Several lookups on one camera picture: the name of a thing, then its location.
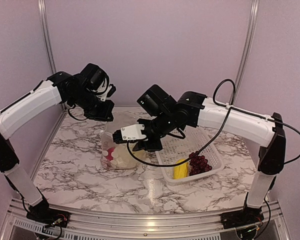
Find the white plastic basket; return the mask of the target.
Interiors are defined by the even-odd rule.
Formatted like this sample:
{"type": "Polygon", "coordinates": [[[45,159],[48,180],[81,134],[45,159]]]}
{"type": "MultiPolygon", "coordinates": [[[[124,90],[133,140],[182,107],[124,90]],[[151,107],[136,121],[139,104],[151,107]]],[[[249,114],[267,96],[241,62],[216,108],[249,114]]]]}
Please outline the white plastic basket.
{"type": "MultiPolygon", "coordinates": [[[[185,139],[170,135],[161,139],[163,149],[155,153],[159,164],[181,162],[198,152],[210,140],[207,131],[201,127],[186,127],[184,133],[185,139]]],[[[170,186],[207,178],[223,169],[222,157],[213,143],[181,166],[161,168],[163,177],[170,186]]]]}

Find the white cauliflower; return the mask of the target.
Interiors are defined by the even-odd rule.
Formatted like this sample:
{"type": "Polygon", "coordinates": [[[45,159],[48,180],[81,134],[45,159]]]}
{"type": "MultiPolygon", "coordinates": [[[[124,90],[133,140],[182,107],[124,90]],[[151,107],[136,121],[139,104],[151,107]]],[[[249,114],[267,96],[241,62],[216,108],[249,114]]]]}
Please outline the white cauliflower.
{"type": "Polygon", "coordinates": [[[110,161],[115,169],[132,169],[137,166],[137,161],[129,154],[127,148],[122,145],[116,146],[118,157],[110,161]]]}

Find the clear dotted zip bag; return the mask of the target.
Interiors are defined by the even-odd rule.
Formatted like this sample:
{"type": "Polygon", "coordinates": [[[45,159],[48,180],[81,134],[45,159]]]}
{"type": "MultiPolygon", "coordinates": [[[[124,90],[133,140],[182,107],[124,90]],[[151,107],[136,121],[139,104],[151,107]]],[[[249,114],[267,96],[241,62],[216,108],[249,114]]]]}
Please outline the clear dotted zip bag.
{"type": "Polygon", "coordinates": [[[107,170],[136,168],[140,162],[129,154],[125,144],[116,144],[113,141],[113,133],[120,128],[136,123],[138,117],[128,112],[115,112],[113,117],[114,120],[107,122],[100,132],[101,165],[107,170]]]}

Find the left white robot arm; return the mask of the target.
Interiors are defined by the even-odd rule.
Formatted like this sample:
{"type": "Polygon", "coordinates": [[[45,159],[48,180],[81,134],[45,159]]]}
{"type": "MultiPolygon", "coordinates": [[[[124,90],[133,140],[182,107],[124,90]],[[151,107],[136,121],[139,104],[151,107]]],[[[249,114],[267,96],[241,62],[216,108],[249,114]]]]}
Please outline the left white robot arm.
{"type": "Polygon", "coordinates": [[[114,102],[110,97],[116,87],[108,74],[98,65],[89,63],[77,74],[59,71],[42,80],[33,90],[0,110],[0,172],[34,208],[34,215],[43,223],[53,219],[44,196],[34,185],[30,176],[20,166],[10,138],[27,122],[45,110],[67,104],[80,107],[89,120],[111,122],[114,102]]]}

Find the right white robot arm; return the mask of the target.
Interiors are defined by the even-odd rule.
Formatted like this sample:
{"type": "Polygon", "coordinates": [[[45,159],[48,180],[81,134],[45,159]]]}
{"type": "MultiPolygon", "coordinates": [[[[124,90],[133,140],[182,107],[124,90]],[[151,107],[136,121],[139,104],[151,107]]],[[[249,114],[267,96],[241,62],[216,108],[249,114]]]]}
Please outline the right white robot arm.
{"type": "Polygon", "coordinates": [[[245,207],[237,214],[242,224],[250,223],[257,216],[257,209],[262,206],[275,177],[287,164],[285,128],[288,124],[283,122],[282,116],[254,113],[237,108],[232,102],[218,102],[215,97],[193,91],[175,100],[156,84],[137,102],[151,119],[139,119],[136,124],[115,131],[112,135],[115,143],[135,143],[138,150],[156,152],[163,148],[163,137],[189,126],[225,131],[259,145],[257,171],[245,207]]]}

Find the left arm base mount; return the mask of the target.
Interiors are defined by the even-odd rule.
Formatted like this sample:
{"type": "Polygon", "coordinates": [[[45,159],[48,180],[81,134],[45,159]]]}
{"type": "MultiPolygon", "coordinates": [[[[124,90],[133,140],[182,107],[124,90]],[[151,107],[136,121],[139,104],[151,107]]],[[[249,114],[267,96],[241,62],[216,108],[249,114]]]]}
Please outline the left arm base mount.
{"type": "Polygon", "coordinates": [[[27,214],[26,217],[36,222],[44,223],[47,227],[60,225],[66,228],[69,222],[70,213],[68,211],[50,208],[50,205],[44,195],[41,193],[42,200],[35,206],[28,205],[26,208],[24,199],[22,204],[27,214]]]}

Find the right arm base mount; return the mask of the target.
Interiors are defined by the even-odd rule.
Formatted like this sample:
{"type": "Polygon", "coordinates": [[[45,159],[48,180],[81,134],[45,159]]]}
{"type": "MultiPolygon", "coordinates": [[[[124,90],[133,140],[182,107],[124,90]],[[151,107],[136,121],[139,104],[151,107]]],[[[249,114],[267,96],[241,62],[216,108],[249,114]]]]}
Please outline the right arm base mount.
{"type": "Polygon", "coordinates": [[[246,205],[243,209],[224,212],[220,215],[220,220],[224,229],[238,228],[251,225],[264,220],[262,208],[251,208],[246,205]]]}

